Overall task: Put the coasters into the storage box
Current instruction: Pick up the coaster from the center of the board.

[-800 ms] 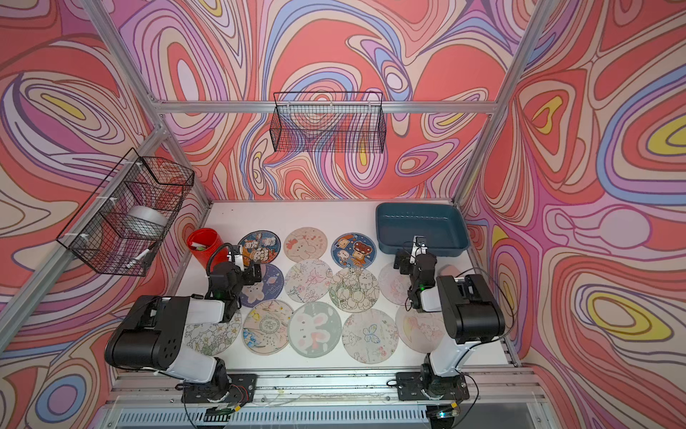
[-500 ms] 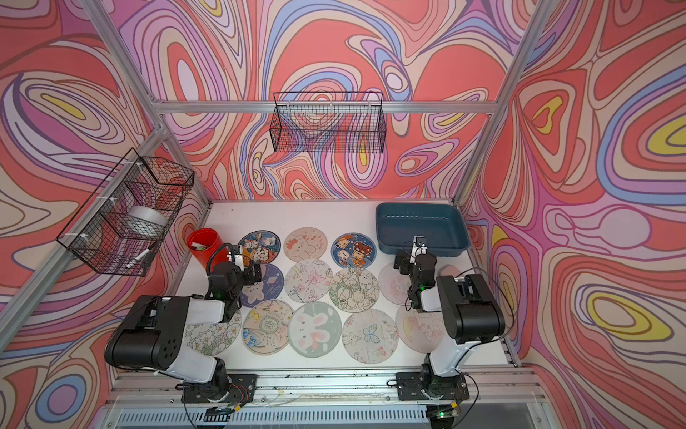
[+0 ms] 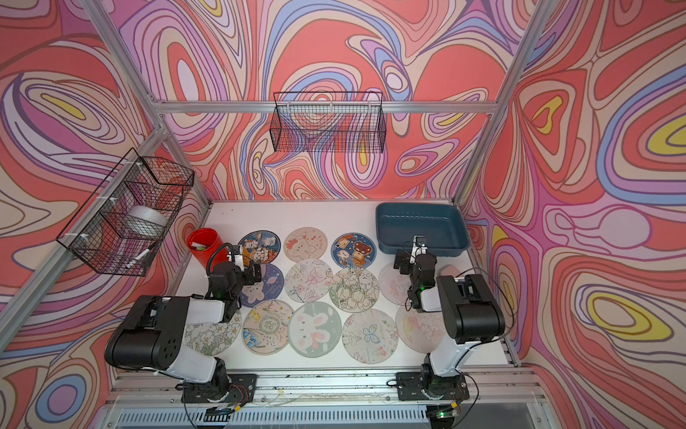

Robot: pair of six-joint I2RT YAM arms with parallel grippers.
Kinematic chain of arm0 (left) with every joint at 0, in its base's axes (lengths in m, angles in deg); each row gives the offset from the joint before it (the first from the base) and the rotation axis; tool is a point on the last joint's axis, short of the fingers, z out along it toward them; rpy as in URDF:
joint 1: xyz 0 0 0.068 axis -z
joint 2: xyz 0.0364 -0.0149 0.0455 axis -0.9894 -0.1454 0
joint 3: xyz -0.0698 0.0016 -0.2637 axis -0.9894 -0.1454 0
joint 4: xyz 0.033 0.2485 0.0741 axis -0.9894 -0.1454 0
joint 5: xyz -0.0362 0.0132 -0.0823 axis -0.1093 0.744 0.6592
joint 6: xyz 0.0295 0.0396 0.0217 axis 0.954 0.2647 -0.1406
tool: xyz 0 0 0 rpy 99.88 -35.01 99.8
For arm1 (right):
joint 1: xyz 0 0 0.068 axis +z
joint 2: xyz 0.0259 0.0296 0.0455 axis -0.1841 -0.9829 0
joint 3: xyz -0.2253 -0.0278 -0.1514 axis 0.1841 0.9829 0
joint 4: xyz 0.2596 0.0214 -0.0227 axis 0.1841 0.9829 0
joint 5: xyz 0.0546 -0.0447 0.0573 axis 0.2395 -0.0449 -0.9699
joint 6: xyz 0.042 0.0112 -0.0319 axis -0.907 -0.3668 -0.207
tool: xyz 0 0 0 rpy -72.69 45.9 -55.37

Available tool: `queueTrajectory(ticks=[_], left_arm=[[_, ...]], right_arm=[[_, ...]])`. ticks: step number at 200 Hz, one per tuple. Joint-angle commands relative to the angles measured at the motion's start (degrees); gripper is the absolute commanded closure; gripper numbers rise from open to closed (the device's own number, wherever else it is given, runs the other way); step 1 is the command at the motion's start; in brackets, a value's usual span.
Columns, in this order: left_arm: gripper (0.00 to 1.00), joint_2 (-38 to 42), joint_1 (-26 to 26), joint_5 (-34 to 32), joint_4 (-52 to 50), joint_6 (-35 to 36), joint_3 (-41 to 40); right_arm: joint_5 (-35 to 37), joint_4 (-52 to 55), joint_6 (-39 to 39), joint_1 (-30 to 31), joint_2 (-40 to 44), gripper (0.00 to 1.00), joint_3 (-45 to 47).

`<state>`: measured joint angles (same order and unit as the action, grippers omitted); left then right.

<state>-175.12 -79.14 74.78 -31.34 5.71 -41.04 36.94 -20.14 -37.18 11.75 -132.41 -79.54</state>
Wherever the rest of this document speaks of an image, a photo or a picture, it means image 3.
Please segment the pink unicorn coaster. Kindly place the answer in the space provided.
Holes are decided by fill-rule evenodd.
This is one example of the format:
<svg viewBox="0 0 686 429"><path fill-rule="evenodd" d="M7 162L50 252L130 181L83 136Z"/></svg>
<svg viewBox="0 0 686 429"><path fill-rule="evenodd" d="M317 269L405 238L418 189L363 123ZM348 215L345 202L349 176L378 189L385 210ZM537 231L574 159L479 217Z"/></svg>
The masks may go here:
<svg viewBox="0 0 686 429"><path fill-rule="evenodd" d="M404 305L406 303L407 292L411 287L408 275L402 275L390 263L382 268L378 280L381 293L387 300L396 305Z"/></svg>

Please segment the green tulip bunny coaster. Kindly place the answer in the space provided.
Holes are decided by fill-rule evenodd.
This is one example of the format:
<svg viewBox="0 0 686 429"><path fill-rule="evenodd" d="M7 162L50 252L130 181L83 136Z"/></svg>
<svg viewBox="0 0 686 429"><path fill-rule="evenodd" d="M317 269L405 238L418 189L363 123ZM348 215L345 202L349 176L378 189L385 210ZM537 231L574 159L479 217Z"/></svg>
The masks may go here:
<svg viewBox="0 0 686 429"><path fill-rule="evenodd" d="M348 313L371 309L378 301L381 288L376 276L365 268L342 268L332 277L329 289L332 303Z"/></svg>

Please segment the pink line flowers coaster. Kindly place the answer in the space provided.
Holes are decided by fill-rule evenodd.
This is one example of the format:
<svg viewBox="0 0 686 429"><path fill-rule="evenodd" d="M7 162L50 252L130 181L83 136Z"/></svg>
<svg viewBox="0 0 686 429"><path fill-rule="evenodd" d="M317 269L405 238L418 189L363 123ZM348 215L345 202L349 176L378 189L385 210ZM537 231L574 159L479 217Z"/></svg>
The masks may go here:
<svg viewBox="0 0 686 429"><path fill-rule="evenodd" d="M332 287L333 271L320 259L296 263L285 276L284 291L298 303L314 302L327 295Z"/></svg>

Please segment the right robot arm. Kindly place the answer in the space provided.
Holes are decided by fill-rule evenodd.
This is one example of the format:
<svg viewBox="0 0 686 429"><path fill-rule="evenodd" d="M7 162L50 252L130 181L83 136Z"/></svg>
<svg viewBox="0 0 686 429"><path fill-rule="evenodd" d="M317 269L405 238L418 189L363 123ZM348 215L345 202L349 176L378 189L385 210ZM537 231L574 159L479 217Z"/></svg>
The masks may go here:
<svg viewBox="0 0 686 429"><path fill-rule="evenodd" d="M439 313L447 336L428 354L424 366L433 377L448 379L474 349L505 333L505 316L482 275L437 275L437 257L426 248L399 250L393 267L409 277L407 303L419 313Z"/></svg>

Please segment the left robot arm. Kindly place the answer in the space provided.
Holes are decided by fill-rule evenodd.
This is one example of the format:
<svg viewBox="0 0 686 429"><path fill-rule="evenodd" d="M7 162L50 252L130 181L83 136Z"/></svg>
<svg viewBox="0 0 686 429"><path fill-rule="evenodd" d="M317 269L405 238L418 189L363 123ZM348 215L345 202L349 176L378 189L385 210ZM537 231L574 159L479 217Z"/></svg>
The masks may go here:
<svg viewBox="0 0 686 429"><path fill-rule="evenodd" d="M105 347L105 361L113 368L153 371L191 385L207 385L228 391L230 378L221 359L206 356L183 343L189 325L229 323L238 312L240 294L262 281L259 264L233 253L234 246L221 245L229 259L205 266L205 295L142 296L115 329Z"/></svg>

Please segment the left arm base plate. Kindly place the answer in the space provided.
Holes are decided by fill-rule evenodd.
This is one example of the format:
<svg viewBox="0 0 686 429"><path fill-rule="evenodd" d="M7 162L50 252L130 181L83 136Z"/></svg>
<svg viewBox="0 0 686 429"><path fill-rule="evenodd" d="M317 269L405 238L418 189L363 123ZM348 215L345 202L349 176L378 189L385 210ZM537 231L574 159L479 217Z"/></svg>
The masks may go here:
<svg viewBox="0 0 686 429"><path fill-rule="evenodd" d="M228 404L244 406L254 400L256 374L230 374L206 384L177 384L185 404Z"/></svg>

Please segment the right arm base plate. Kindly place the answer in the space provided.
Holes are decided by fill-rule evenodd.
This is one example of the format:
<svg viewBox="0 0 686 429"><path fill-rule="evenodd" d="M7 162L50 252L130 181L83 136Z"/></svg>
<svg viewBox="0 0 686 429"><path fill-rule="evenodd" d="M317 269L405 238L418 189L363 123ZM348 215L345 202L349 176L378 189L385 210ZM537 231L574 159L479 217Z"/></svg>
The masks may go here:
<svg viewBox="0 0 686 429"><path fill-rule="evenodd" d="M470 399L463 375L439 377L420 372L399 372L395 375L395 385L401 401L452 400L461 403Z"/></svg>

